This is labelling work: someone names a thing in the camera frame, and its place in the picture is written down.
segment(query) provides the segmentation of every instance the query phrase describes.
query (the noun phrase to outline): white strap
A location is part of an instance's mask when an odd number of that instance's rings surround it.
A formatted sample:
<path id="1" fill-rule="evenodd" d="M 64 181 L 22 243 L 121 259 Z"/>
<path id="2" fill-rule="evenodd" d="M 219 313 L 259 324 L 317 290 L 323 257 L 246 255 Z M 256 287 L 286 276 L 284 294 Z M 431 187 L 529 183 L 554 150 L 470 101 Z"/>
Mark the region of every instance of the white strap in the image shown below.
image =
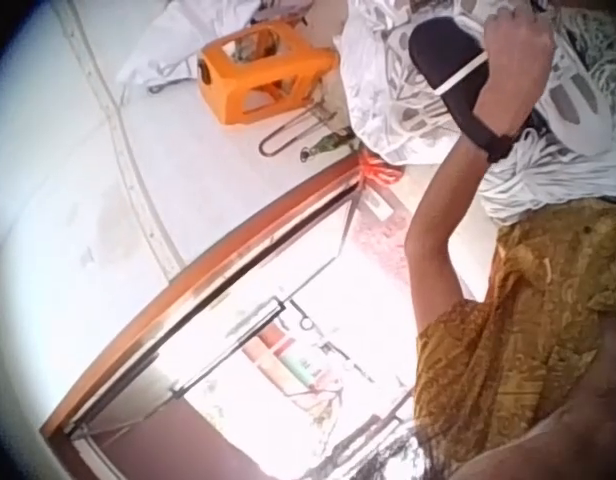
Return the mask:
<path id="1" fill-rule="evenodd" d="M 450 90 L 452 87 L 454 87 L 459 82 L 461 82 L 464 78 L 466 78 L 470 72 L 475 70 L 479 65 L 484 63 L 486 60 L 488 60 L 488 54 L 486 52 L 481 52 L 478 56 L 476 56 L 466 65 L 461 67 L 454 75 L 452 75 L 448 80 L 446 80 L 444 83 L 442 83 L 439 87 L 437 87 L 433 91 L 437 95 L 443 95 L 448 90 Z"/>

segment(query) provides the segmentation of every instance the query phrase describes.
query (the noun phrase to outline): white strip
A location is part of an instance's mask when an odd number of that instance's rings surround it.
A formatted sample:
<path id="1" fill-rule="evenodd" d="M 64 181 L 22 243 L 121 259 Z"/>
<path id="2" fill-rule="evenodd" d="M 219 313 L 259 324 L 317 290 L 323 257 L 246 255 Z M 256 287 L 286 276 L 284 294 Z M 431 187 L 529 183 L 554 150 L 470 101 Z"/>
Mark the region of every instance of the white strip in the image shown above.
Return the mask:
<path id="1" fill-rule="evenodd" d="M 135 212 L 135 218 L 161 271 L 166 280 L 170 281 L 186 265 L 152 203 L 141 172 L 139 172 L 135 162 L 119 106 L 97 65 L 72 0 L 53 0 L 51 4 L 79 66 L 108 121 L 119 174 L 128 200 Z"/>
<path id="2" fill-rule="evenodd" d="M 486 62 L 486 60 L 488 60 L 488 54 L 486 52 L 481 52 L 478 56 L 476 56 L 466 65 L 461 67 L 454 75 L 452 75 L 448 80 L 446 80 L 433 91 L 437 95 L 443 95 L 452 87 L 461 82 L 464 78 L 466 78 L 468 74 L 475 70 L 479 65 Z"/>

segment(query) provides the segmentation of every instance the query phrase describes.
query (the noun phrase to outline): metal hook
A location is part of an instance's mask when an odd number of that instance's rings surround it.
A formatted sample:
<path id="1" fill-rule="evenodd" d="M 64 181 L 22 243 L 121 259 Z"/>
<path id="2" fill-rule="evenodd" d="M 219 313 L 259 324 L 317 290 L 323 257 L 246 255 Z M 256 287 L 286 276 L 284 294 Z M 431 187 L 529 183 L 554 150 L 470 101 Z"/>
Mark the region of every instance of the metal hook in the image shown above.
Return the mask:
<path id="1" fill-rule="evenodd" d="M 276 150 L 273 150 L 271 152 L 265 150 L 264 147 L 265 147 L 265 145 L 270 140 L 275 138 L 280 133 L 288 130 L 289 128 L 292 128 L 295 125 L 299 125 L 300 123 L 302 123 L 307 117 L 312 116 L 313 111 L 315 111 L 317 113 L 319 113 L 319 112 L 324 113 L 325 112 L 325 117 L 324 116 L 320 116 L 320 115 L 317 114 L 316 115 L 317 121 L 315 123 L 313 123 L 312 125 L 308 126 L 305 130 L 301 131 L 300 133 L 298 133 L 297 135 L 292 137 L 290 140 L 288 140 L 286 143 L 282 144 Z M 337 114 L 337 112 L 329 112 L 325 108 L 323 108 L 323 100 L 315 103 L 310 108 L 307 108 L 306 110 L 301 112 L 296 117 L 291 118 L 288 122 L 284 123 L 281 127 L 273 130 L 269 135 L 264 137 L 264 139 L 261 142 L 259 142 L 259 153 L 261 154 L 261 156 L 268 157 L 268 158 L 269 157 L 274 157 L 275 155 L 278 155 L 280 152 L 284 151 L 286 148 L 288 148 L 293 143 L 301 140 L 302 138 L 304 138 L 307 135 L 311 134 L 312 132 L 316 131 L 319 127 L 321 127 L 327 121 L 332 120 L 335 117 L 336 114 Z"/>

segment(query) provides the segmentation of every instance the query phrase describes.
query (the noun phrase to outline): green object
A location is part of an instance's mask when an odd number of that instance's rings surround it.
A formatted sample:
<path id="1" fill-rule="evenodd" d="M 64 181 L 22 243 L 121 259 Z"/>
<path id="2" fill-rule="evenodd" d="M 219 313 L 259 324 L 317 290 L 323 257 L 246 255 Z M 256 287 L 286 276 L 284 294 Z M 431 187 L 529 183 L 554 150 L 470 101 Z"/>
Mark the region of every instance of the green object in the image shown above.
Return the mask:
<path id="1" fill-rule="evenodd" d="M 352 131 L 352 128 L 342 128 L 341 130 L 337 130 L 336 132 L 329 133 L 328 135 L 322 137 L 321 140 L 315 143 L 312 147 L 302 148 L 299 159 L 302 163 L 305 163 L 321 153 L 337 150 L 339 147 L 347 145 L 356 138 L 357 136 L 355 135 L 355 132 Z"/>

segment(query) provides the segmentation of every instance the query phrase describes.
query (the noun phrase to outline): orange plastic object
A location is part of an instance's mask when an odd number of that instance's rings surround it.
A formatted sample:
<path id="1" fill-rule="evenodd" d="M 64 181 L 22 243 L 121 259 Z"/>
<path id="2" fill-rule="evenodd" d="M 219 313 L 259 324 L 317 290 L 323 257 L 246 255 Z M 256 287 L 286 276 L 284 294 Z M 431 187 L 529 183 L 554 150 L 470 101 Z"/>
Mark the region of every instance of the orange plastic object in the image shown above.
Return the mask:
<path id="1" fill-rule="evenodd" d="M 246 47 L 250 52 L 242 58 Z M 221 123 L 253 123 L 307 106 L 319 79 L 338 60 L 286 23 L 262 22 L 204 47 L 199 89 Z"/>

